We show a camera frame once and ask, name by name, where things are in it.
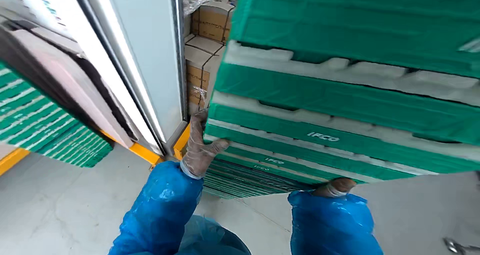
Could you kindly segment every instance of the gloved hand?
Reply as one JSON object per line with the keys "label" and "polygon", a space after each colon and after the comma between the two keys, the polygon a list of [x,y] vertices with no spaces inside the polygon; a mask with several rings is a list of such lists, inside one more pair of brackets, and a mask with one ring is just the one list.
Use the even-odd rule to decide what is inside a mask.
{"label": "gloved hand", "polygon": [[347,195],[357,183],[350,178],[337,178],[328,182],[327,185],[323,185],[311,194],[313,196],[336,198]]}
{"label": "gloved hand", "polygon": [[205,145],[203,140],[202,121],[208,117],[208,109],[201,110],[190,118],[190,137],[187,144],[187,153],[180,162],[183,172],[194,179],[205,176],[213,158],[229,146],[229,141],[219,139]]}

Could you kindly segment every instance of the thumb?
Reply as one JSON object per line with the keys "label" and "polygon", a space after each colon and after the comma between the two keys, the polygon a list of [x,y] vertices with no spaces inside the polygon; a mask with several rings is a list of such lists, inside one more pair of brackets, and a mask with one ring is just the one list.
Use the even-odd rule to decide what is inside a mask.
{"label": "thumb", "polygon": [[205,145],[205,147],[203,149],[204,149],[205,152],[207,152],[207,154],[214,157],[218,153],[220,153],[223,150],[225,150],[226,148],[228,148],[229,145],[230,145],[230,141],[225,140],[225,139],[218,139],[218,140],[212,142],[211,144]]}

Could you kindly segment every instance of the metal object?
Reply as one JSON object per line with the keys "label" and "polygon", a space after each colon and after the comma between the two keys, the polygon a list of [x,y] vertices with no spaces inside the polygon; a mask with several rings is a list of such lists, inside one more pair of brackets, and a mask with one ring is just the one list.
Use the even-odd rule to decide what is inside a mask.
{"label": "metal object", "polygon": [[480,247],[478,246],[462,246],[457,241],[452,238],[445,237],[443,239],[447,249],[455,254],[466,254],[467,252],[480,252]]}

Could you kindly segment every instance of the finger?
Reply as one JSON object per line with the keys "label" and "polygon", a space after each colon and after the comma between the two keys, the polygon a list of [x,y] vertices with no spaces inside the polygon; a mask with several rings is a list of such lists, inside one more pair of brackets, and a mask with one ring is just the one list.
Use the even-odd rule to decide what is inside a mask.
{"label": "finger", "polygon": [[210,156],[216,156],[218,153],[228,148],[229,145],[230,145],[230,141],[225,139],[218,139],[209,145],[205,145],[203,149]]}
{"label": "finger", "polygon": [[208,116],[208,110],[201,110],[190,118],[190,139],[195,143],[203,145],[203,129],[202,121],[205,120]]}
{"label": "finger", "polygon": [[350,190],[357,185],[357,183],[350,178],[337,178],[330,181],[330,183],[336,190],[345,193],[350,192]]}

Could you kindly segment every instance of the green plastic crate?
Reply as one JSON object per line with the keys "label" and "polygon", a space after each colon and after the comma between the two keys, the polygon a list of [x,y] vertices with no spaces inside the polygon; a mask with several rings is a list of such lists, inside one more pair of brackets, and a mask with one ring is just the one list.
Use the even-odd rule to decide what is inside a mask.
{"label": "green plastic crate", "polygon": [[476,106],[225,62],[214,88],[289,110],[301,108],[436,141],[480,145],[480,107]]}
{"label": "green plastic crate", "polygon": [[480,77],[480,0],[238,0],[231,40]]}
{"label": "green plastic crate", "polygon": [[320,184],[339,177],[351,177],[358,183],[378,182],[379,179],[356,175],[332,167],[323,166],[284,154],[276,154],[263,149],[231,142],[231,146],[217,155],[218,159],[230,161],[242,166],[289,178],[305,184]]}
{"label": "green plastic crate", "polygon": [[254,99],[223,92],[214,93],[208,116],[209,119],[249,129],[259,129],[437,173],[480,169],[480,147],[478,146],[428,141],[412,137],[408,132],[400,130],[304,110],[279,109],[262,105]]}
{"label": "green plastic crate", "polygon": [[112,147],[0,62],[0,141],[93,167]]}
{"label": "green plastic crate", "polygon": [[310,190],[314,186],[215,159],[204,177],[203,190],[221,198],[244,198]]}
{"label": "green plastic crate", "polygon": [[416,175],[438,173],[398,163],[374,159],[365,155],[325,147],[310,142],[294,140],[261,130],[247,129],[238,125],[216,126],[208,120],[205,134],[228,139],[243,145],[264,149],[324,166],[337,168],[380,180],[408,178]]}

